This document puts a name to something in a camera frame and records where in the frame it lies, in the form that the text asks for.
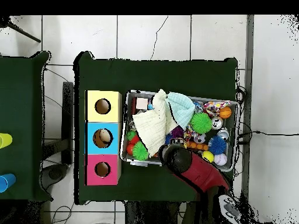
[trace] small box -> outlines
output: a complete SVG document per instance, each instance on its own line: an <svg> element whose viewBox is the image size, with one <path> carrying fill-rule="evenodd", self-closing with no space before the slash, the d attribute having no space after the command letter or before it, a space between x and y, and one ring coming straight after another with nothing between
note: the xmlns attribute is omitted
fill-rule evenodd
<svg viewBox="0 0 299 224"><path fill-rule="evenodd" d="M103 123L119 123L123 109L121 94L114 91L87 90L87 121Z"/></svg>
<svg viewBox="0 0 299 224"><path fill-rule="evenodd" d="M87 154L118 155L121 138L120 131L121 123L87 123Z"/></svg>
<svg viewBox="0 0 299 224"><path fill-rule="evenodd" d="M87 155L86 185L115 186L121 175L119 155Z"/></svg>

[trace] light green cloth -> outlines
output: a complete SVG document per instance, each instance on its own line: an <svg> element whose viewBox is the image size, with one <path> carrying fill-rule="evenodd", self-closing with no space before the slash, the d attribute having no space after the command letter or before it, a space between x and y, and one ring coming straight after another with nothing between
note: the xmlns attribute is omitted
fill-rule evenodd
<svg viewBox="0 0 299 224"><path fill-rule="evenodd" d="M195 110L191 99L181 93L170 92L165 101L168 103L167 106L171 107L172 117L185 130Z"/></svg>

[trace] green table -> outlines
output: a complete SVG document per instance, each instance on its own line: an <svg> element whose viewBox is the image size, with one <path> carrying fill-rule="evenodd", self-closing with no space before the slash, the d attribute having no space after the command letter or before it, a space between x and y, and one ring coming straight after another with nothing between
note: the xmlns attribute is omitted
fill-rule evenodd
<svg viewBox="0 0 299 224"><path fill-rule="evenodd" d="M43 112L43 68L49 53L31 58L0 57L0 132L12 144L0 149L0 174L13 173L16 183L0 199L45 201L50 196L39 185Z"/></svg>
<svg viewBox="0 0 299 224"><path fill-rule="evenodd" d="M75 200L85 201L193 201L196 192L155 165L139 167L122 162L118 185L84 185L84 93L86 90L118 91L124 96L130 89L178 92L188 96L235 100L235 58L225 61L129 61L93 59L80 53L75 71Z"/></svg>

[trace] blue ball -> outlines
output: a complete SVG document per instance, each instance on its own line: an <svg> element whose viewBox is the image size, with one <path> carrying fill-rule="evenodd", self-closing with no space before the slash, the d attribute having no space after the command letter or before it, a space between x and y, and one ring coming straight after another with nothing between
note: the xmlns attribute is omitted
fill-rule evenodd
<svg viewBox="0 0 299 224"><path fill-rule="evenodd" d="M224 153L227 143L219 136L214 136L208 142L208 150L213 155L220 155Z"/></svg>

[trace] circular hole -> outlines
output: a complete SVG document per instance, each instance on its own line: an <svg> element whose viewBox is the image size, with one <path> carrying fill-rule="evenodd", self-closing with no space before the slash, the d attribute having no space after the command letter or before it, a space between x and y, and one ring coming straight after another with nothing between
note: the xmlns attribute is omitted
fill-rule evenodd
<svg viewBox="0 0 299 224"><path fill-rule="evenodd" d="M107 148L111 144L113 137L109 130L99 129L94 133L92 140L98 148Z"/></svg>
<svg viewBox="0 0 299 224"><path fill-rule="evenodd" d="M106 177L110 173L110 166L107 162L99 162L95 166L96 175Z"/></svg>
<svg viewBox="0 0 299 224"><path fill-rule="evenodd" d="M99 99L95 104L95 110L99 114L107 114L111 110L111 104L106 99Z"/></svg>

